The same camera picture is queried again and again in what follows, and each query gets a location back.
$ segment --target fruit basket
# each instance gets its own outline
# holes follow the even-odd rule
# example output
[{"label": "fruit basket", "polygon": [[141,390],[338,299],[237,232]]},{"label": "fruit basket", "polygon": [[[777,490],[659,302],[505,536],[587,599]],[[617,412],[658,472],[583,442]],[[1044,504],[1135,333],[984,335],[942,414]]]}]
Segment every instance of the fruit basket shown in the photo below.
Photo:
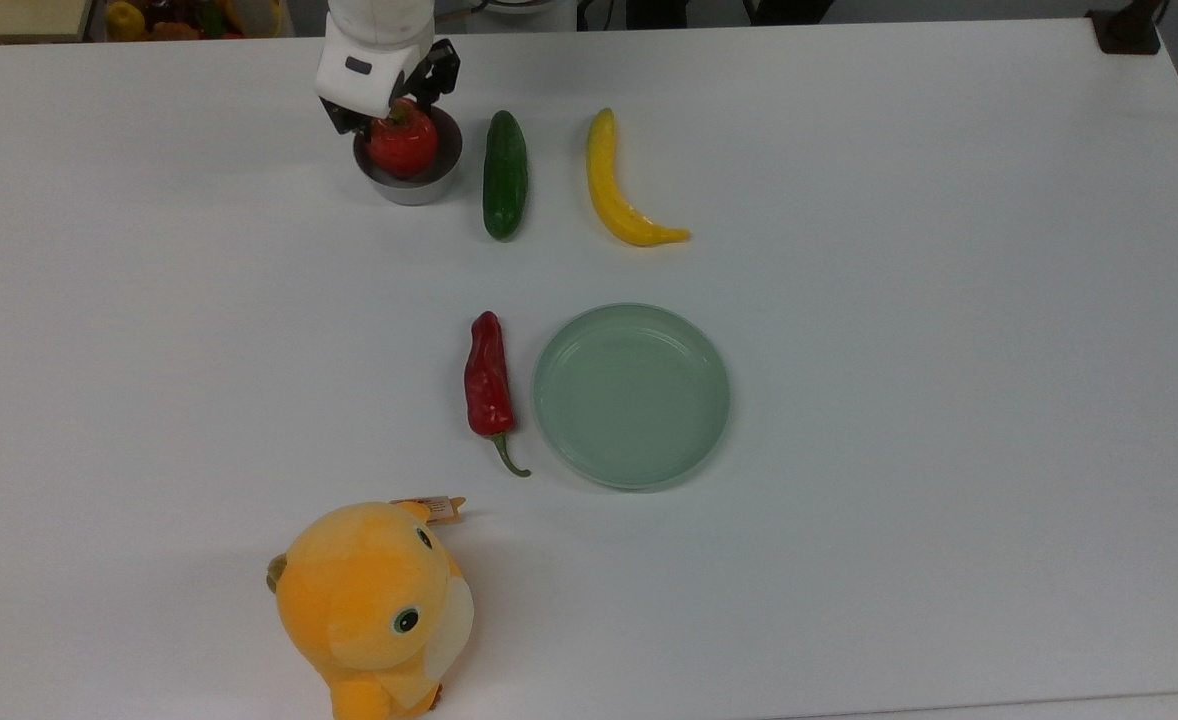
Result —
[{"label": "fruit basket", "polygon": [[278,37],[282,15],[279,0],[108,0],[104,37],[111,42]]}]

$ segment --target pepper stem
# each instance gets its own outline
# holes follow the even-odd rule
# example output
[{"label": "pepper stem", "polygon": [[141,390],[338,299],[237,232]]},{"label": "pepper stem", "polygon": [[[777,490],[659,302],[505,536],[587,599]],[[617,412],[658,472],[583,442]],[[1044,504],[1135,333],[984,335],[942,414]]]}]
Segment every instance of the pepper stem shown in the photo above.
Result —
[{"label": "pepper stem", "polygon": [[517,475],[521,478],[531,477],[530,470],[522,470],[518,465],[514,464],[511,460],[508,458],[508,445],[505,443],[505,434],[496,432],[494,436],[487,436],[489,441],[496,443],[496,450],[501,454],[501,462],[505,462],[505,467],[510,473]]}]

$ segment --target metal bowl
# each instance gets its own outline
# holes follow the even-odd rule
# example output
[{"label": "metal bowl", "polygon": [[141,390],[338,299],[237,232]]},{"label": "metal bowl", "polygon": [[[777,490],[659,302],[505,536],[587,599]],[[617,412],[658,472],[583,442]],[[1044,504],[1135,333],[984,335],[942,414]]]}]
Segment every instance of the metal bowl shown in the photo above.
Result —
[{"label": "metal bowl", "polygon": [[376,167],[366,154],[364,137],[353,136],[353,160],[385,200],[397,202],[398,205],[425,205],[446,194],[455,181],[459,152],[464,146],[459,126],[455,118],[437,106],[430,106],[429,119],[438,128],[438,154],[424,172],[406,179],[398,179]]}]

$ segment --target plush toy ear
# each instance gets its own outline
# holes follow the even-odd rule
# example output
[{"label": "plush toy ear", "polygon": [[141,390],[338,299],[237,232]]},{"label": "plush toy ear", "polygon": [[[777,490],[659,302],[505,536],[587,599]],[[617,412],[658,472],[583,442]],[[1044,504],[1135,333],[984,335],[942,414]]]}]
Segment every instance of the plush toy ear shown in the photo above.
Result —
[{"label": "plush toy ear", "polygon": [[429,515],[432,514],[432,511],[429,510],[429,506],[424,506],[424,503],[421,502],[402,501],[393,504],[401,507],[403,510],[410,511],[417,518],[421,518],[421,523],[428,523]]},{"label": "plush toy ear", "polygon": [[269,574],[265,575],[265,583],[269,584],[269,592],[278,594],[278,579],[282,577],[283,570],[287,569],[287,555],[283,553],[278,557],[269,561]]}]

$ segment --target green plate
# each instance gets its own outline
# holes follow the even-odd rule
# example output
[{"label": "green plate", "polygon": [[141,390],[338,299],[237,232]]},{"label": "green plate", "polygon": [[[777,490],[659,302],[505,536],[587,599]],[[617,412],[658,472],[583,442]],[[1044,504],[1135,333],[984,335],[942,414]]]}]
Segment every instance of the green plate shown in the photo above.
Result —
[{"label": "green plate", "polygon": [[727,370],[691,323],[649,305],[577,316],[535,365],[535,421],[588,478],[641,489],[684,477],[722,436]]}]

